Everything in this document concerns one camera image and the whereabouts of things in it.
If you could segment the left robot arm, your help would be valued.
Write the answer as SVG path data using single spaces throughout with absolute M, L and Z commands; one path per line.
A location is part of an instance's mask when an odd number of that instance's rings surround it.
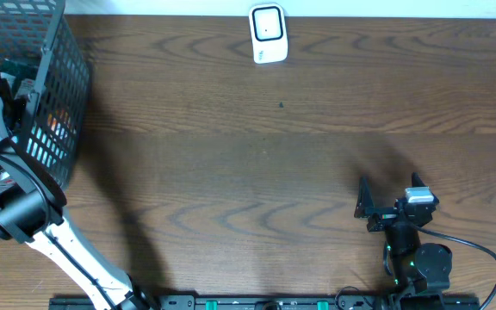
M 56 263 L 90 298 L 96 309 L 159 309 L 131 277 L 111 264 L 76 228 L 66 198 L 48 169 L 59 156 L 44 145 L 57 140 L 40 127 L 29 129 L 28 148 L 15 143 L 3 119 L 0 82 L 0 238 L 14 239 Z

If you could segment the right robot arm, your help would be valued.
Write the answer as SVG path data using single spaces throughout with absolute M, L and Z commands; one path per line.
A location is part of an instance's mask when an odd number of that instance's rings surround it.
M 354 216 L 368 221 L 367 230 L 384 232 L 385 255 L 394 277 L 392 292 L 376 297 L 374 309 L 445 309 L 443 291 L 450 287 L 452 251 L 441 244 L 423 244 L 419 229 L 432 221 L 437 197 L 418 174 L 392 207 L 377 207 L 368 181 L 359 181 Z

